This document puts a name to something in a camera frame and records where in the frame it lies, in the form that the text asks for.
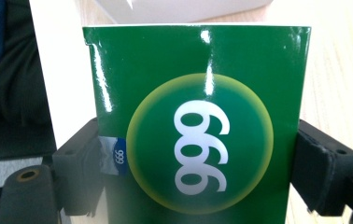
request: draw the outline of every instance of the green package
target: green package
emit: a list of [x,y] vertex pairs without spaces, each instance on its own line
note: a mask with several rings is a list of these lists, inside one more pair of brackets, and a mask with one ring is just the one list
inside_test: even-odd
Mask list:
[[83,31],[109,223],[285,222],[309,27]]

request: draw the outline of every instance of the small 999 label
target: small 999 label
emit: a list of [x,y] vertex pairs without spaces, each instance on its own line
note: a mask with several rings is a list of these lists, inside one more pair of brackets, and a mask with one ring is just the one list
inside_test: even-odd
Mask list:
[[126,175],[128,161],[126,141],[118,137],[100,136],[103,157],[101,159],[101,172],[108,175]]

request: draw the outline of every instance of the blue label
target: blue label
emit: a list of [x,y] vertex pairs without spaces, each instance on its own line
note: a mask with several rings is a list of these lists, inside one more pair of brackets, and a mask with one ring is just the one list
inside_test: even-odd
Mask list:
[[128,170],[126,140],[118,138],[118,141],[113,148],[113,161],[119,171],[119,175],[126,175]]

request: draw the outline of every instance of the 999 logo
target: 999 logo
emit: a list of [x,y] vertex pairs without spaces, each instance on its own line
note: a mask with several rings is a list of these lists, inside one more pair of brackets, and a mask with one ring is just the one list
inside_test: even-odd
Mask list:
[[230,77],[192,74],[162,84],[141,102],[128,128],[127,154],[135,180],[154,201],[208,214],[240,202],[258,185],[273,138],[270,116],[253,90]]

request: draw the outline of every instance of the printed number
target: printed number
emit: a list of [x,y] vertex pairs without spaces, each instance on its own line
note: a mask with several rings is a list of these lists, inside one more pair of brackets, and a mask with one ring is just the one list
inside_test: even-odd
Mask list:
[[115,162],[118,164],[124,164],[124,152],[123,150],[115,151]]
[[[203,121],[196,126],[188,126],[182,123],[182,117],[187,114],[200,115]],[[176,172],[176,187],[180,192],[187,195],[196,195],[203,192],[208,184],[208,177],[213,176],[219,182],[218,191],[225,191],[227,180],[224,174],[217,168],[205,164],[209,156],[209,148],[215,148],[220,154],[219,164],[227,163],[229,154],[227,148],[216,137],[205,133],[209,127],[210,116],[219,119],[222,128],[219,134],[228,134],[230,123],[223,112],[217,105],[207,101],[188,101],[181,105],[174,115],[174,125],[182,136],[176,141],[174,153],[177,161],[182,167]],[[202,152],[195,157],[187,157],[183,155],[182,148],[185,146],[198,146]],[[184,175],[198,175],[201,181],[198,184],[189,185],[182,181]]]

